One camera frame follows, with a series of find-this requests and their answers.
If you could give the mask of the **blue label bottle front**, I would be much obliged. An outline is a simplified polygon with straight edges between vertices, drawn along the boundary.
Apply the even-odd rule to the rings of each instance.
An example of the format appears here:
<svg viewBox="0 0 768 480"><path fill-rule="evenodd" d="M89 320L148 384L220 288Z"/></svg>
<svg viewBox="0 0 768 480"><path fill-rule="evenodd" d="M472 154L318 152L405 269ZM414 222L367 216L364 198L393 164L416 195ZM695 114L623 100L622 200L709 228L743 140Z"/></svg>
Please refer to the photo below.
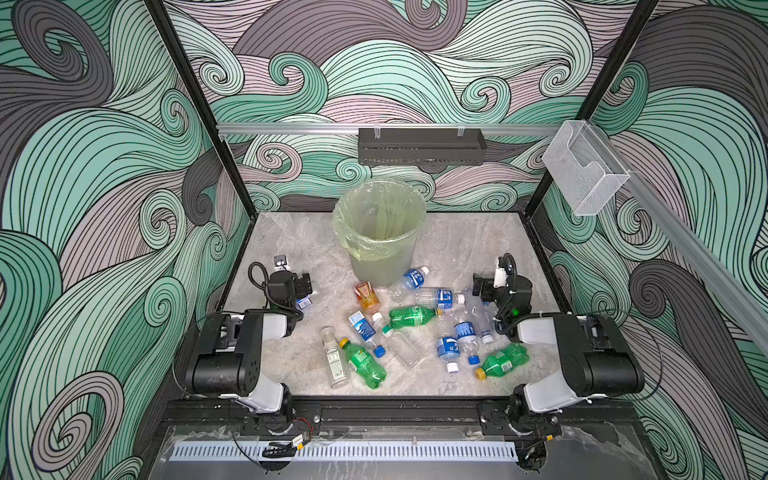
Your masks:
<svg viewBox="0 0 768 480"><path fill-rule="evenodd" d="M436 340L436 354L449 374L459 372L460 347L458 340L450 335L441 335Z"/></svg>

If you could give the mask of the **blue label bottle white cap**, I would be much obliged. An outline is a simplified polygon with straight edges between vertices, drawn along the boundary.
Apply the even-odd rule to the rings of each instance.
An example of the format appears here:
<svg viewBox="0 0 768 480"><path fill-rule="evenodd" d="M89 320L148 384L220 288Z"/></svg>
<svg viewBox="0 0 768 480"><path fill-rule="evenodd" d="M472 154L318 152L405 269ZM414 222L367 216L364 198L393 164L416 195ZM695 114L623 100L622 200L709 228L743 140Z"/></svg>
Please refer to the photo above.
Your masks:
<svg viewBox="0 0 768 480"><path fill-rule="evenodd" d="M414 295L417 304L439 310L451 310L466 302L463 293L456 293L448 288L420 287L414 291Z"/></svg>

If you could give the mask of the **clear bottle white label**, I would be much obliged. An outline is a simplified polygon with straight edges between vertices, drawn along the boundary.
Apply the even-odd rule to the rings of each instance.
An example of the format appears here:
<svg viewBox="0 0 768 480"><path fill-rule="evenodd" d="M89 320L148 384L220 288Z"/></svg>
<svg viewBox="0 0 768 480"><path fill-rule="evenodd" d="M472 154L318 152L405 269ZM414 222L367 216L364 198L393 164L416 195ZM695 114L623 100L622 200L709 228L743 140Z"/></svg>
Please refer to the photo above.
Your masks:
<svg viewBox="0 0 768 480"><path fill-rule="evenodd" d="M346 357L336 340L335 330L330 326L322 328L320 338L326 358L329 384L332 389L343 387L349 382L350 376Z"/></svg>

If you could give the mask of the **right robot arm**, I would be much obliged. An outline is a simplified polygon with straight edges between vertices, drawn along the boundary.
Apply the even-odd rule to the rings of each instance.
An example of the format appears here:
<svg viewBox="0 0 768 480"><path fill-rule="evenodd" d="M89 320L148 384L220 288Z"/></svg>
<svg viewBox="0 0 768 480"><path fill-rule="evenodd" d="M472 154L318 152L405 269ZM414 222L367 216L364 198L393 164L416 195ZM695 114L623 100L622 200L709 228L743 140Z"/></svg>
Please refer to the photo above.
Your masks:
<svg viewBox="0 0 768 480"><path fill-rule="evenodd" d="M603 315L533 313L531 281L498 272L496 278L475 274L471 295L497 307L497 332L520 345L556 348L559 367L512 394L512 416L546 414L585 400L639 393L642 368L615 322Z"/></svg>

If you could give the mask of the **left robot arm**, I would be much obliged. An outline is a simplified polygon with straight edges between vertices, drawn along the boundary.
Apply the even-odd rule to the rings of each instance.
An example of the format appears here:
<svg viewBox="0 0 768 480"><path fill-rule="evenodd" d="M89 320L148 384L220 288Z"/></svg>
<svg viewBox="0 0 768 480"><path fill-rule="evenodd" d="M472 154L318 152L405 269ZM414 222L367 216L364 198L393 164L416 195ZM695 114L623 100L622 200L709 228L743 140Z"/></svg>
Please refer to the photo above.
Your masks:
<svg viewBox="0 0 768 480"><path fill-rule="evenodd" d="M304 319L314 293L311 276L285 267L269 273L265 265L253 262L248 280L264 295L264 306L220 311L204 319L185 389L198 397L231 400L256 415L284 415L290 391L262 372L263 344L290 337Z"/></svg>

